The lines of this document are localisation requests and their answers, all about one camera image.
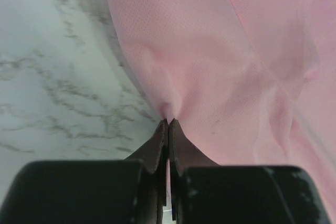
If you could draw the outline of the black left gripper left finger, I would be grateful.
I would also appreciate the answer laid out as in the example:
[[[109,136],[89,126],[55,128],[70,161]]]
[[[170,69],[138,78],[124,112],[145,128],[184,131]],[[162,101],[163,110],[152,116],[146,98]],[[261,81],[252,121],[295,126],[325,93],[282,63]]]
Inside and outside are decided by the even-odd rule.
[[[5,198],[6,223],[161,223],[168,123],[123,160],[34,161]]]

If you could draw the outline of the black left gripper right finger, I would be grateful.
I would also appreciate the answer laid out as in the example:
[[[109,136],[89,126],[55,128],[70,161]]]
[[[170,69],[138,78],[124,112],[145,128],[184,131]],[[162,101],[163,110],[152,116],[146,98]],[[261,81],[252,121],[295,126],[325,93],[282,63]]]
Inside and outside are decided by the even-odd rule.
[[[220,166],[184,134],[168,131],[176,223],[330,223],[308,173],[295,166]]]

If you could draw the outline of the pink t shirt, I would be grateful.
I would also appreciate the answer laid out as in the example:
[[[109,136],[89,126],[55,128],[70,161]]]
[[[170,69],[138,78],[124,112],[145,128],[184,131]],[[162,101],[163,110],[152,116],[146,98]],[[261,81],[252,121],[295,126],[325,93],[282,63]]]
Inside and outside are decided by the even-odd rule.
[[[161,115],[225,165],[296,165],[335,223],[335,0],[108,0]]]

